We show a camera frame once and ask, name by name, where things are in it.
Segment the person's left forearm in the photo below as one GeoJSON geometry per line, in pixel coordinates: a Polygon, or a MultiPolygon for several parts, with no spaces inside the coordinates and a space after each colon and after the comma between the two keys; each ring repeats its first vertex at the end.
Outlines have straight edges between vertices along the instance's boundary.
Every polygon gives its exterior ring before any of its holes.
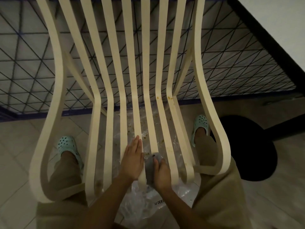
{"type": "Polygon", "coordinates": [[[111,229],[126,192],[136,179],[125,173],[119,174],[101,197],[80,217],[75,229],[111,229]]]}

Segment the clear plastic sheet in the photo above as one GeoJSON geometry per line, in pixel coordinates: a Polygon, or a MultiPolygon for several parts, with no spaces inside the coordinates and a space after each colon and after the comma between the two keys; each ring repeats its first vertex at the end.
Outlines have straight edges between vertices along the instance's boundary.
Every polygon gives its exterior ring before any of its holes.
{"type": "MultiPolygon", "coordinates": [[[[151,156],[151,147],[148,134],[147,117],[145,108],[139,109],[140,123],[142,129],[143,138],[143,150],[145,153],[145,165],[146,160],[151,156]]],[[[167,154],[165,149],[165,142],[163,139],[162,127],[159,119],[159,113],[157,106],[152,107],[153,120],[156,130],[157,146],[161,156],[167,160],[167,154]]],[[[115,120],[118,121],[119,113],[115,115],[115,120]]],[[[177,139],[174,124],[171,119],[169,111],[166,111],[166,119],[169,125],[169,131],[171,135],[171,141],[173,151],[177,163],[179,172],[184,171],[185,165],[183,163],[182,153],[180,145],[177,139]]],[[[133,113],[131,110],[127,111],[127,123],[128,123],[128,141],[135,135],[133,124],[133,113]]],[[[114,142],[118,142],[119,139],[119,125],[115,122],[114,130],[114,142]]],[[[113,175],[118,174],[119,163],[115,154],[113,159],[113,175]]],[[[184,184],[181,180],[181,173],[179,173],[179,183],[173,186],[174,192],[184,201],[187,205],[192,207],[195,197],[199,191],[199,186],[193,181],[188,184],[184,184]]],[[[123,198],[123,202],[120,205],[119,213],[124,217],[123,225],[130,228],[151,229],[162,227],[165,219],[167,218],[168,209],[163,202],[162,197],[152,187],[147,185],[146,192],[143,192],[138,187],[138,182],[135,181],[132,184],[131,190],[128,190],[127,194],[123,198]]]]}

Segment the person's left hand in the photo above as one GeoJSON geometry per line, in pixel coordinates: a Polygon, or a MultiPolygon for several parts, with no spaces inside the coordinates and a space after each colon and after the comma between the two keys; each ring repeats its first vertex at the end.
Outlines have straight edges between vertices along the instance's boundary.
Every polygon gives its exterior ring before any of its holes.
{"type": "Polygon", "coordinates": [[[125,149],[123,158],[120,164],[119,177],[123,177],[129,182],[138,180],[144,168],[144,153],[127,154],[125,149]]]}

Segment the cream slatted chair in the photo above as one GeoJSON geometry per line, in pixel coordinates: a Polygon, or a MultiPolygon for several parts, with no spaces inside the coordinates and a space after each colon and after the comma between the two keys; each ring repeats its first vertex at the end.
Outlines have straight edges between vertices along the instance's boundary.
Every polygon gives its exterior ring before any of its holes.
{"type": "MultiPolygon", "coordinates": [[[[51,11],[49,0],[36,0],[44,21],[47,25],[48,34],[51,40],[54,64],[55,64],[55,85],[51,105],[38,139],[36,149],[29,169],[29,185],[36,200],[41,203],[50,203],[54,201],[64,200],[76,193],[85,191],[89,198],[96,196],[95,190],[95,169],[98,146],[98,134],[101,113],[106,116],[106,132],[105,132],[105,154],[104,154],[104,172],[103,172],[103,188],[106,190],[112,183],[112,151],[113,151],[113,117],[114,117],[114,97],[112,86],[110,83],[105,56],[102,49],[97,22],[95,19],[91,0],[80,0],[90,38],[97,57],[97,62],[102,75],[106,96],[107,111],[102,107],[101,95],[94,77],[94,73],[89,61],[89,57],[82,39],[81,32],[76,21],[74,11],[70,0],[59,0],[61,9],[69,27],[72,39],[80,56],[83,68],[86,72],[87,79],[91,86],[91,90],[82,78],[78,68],[70,53],[68,53],[61,43],[60,32],[57,28],[55,15],[51,11]],[[84,177],[81,184],[74,185],[62,190],[55,190],[51,187],[47,176],[48,159],[51,153],[51,144],[54,142],[54,136],[58,129],[60,118],[62,116],[64,97],[66,89],[66,70],[74,76],[79,86],[93,103],[91,115],[90,132],[88,137],[88,145],[85,160],[84,177]]],[[[134,132],[141,135],[141,123],[139,119],[139,102],[138,88],[135,68],[135,47],[133,34],[133,16],[132,1],[121,0],[124,34],[127,46],[129,77],[131,82],[132,108],[134,116],[134,132]]],[[[118,40],[116,34],[116,25],[112,8],[112,0],[101,0],[104,12],[106,30],[108,33],[110,50],[115,68],[116,80],[120,97],[120,158],[123,158],[125,147],[128,143],[127,137],[127,101],[124,87],[124,79],[121,67],[121,59],[118,48],[118,40]]],[[[177,0],[177,9],[173,29],[172,47],[170,54],[169,70],[166,83],[166,98],[168,107],[172,116],[174,127],[177,133],[178,142],[181,148],[182,158],[185,164],[185,172],[181,173],[181,178],[185,183],[194,180],[195,173],[207,175],[220,175],[225,173],[231,163],[231,149],[227,134],[216,113],[209,90],[205,81],[202,59],[201,59],[201,30],[204,13],[205,0],[195,0],[192,38],[189,41],[189,47],[182,66],[182,71],[178,77],[178,84],[172,90],[174,69],[176,67],[177,53],[180,44],[182,25],[184,22],[184,13],[186,9],[186,0],[177,0]],[[190,143],[188,141],[185,124],[181,115],[180,107],[177,100],[177,94],[181,89],[182,82],[185,79],[186,72],[190,63],[193,62],[194,76],[196,80],[197,90],[200,100],[204,108],[204,112],[208,119],[209,126],[214,133],[217,144],[217,161],[214,166],[195,165],[190,143]]],[[[166,40],[166,23],[168,14],[169,0],[159,0],[159,17],[158,17],[158,41],[157,41],[157,62],[156,62],[156,83],[155,96],[159,112],[159,118],[162,127],[163,139],[167,159],[170,166],[172,185],[179,182],[179,171],[174,156],[172,141],[170,138],[169,127],[166,120],[165,107],[163,105],[161,84],[163,75],[163,59],[166,40]]],[[[150,67],[150,0],[141,0],[141,20],[142,20],[142,66],[143,66],[143,91],[144,103],[147,117],[147,125],[149,131],[149,140],[151,152],[158,152],[156,140],[155,126],[153,122],[152,107],[149,93],[149,67],[150,67]]]]}

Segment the person's right forearm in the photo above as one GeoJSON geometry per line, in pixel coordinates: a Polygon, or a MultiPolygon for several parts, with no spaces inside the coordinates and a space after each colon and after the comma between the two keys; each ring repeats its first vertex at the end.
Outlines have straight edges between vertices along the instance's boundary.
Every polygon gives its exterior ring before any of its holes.
{"type": "Polygon", "coordinates": [[[210,229],[207,222],[196,215],[192,208],[179,198],[172,188],[158,188],[157,191],[162,196],[180,229],[210,229]]]}

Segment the mint green clog shoe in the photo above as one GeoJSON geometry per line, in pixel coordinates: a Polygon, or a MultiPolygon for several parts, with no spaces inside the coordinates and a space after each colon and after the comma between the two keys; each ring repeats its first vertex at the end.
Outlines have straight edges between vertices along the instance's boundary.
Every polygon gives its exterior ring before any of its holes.
{"type": "Polygon", "coordinates": [[[194,124],[193,124],[193,133],[192,133],[192,137],[191,137],[191,144],[193,147],[195,147],[195,135],[196,135],[196,131],[199,128],[203,128],[205,131],[206,135],[209,135],[209,122],[208,119],[205,115],[198,115],[195,120],[194,120],[194,124]]]}
{"type": "Polygon", "coordinates": [[[65,136],[61,137],[57,144],[57,150],[58,150],[60,157],[62,156],[62,154],[65,151],[68,151],[71,154],[73,154],[75,159],[77,160],[80,170],[83,171],[84,163],[83,163],[82,157],[78,151],[76,142],[72,136],[65,135],[65,136]]]}

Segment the beige trousers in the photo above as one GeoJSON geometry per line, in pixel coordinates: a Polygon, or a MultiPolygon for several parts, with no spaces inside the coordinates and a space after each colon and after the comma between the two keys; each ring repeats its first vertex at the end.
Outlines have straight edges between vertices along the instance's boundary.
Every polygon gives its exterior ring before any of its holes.
{"type": "MultiPolygon", "coordinates": [[[[210,229],[250,229],[245,194],[236,163],[231,158],[229,169],[220,175],[201,174],[201,183],[192,210],[210,229]]],[[[81,183],[81,170],[74,155],[65,151],[54,167],[50,185],[62,190],[81,183]]],[[[76,223],[88,209],[85,192],[65,200],[38,203],[37,229],[75,229],[76,223]]],[[[114,222],[112,228],[123,228],[114,222]]]]}

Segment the person's right hand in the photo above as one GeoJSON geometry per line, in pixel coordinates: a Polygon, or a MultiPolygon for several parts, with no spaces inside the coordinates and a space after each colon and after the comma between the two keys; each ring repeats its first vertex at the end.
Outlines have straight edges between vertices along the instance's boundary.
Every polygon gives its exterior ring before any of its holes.
{"type": "Polygon", "coordinates": [[[168,165],[167,168],[166,167],[155,168],[154,185],[155,185],[154,189],[160,195],[163,195],[164,193],[172,190],[171,174],[168,165]]]}

